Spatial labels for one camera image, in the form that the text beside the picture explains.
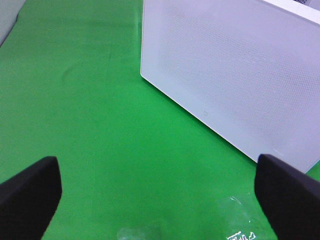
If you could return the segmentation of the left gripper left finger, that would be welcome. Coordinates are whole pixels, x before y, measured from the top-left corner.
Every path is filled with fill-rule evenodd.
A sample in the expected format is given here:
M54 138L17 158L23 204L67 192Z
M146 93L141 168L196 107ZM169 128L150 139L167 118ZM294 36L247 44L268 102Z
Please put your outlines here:
M59 162L46 156L0 185L0 238L40 240L62 197Z

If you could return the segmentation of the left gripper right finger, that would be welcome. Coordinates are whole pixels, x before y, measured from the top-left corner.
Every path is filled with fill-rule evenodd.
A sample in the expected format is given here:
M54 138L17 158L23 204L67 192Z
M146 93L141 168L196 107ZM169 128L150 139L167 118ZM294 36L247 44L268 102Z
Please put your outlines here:
M279 240L320 238L320 183L270 154L258 157L254 194Z

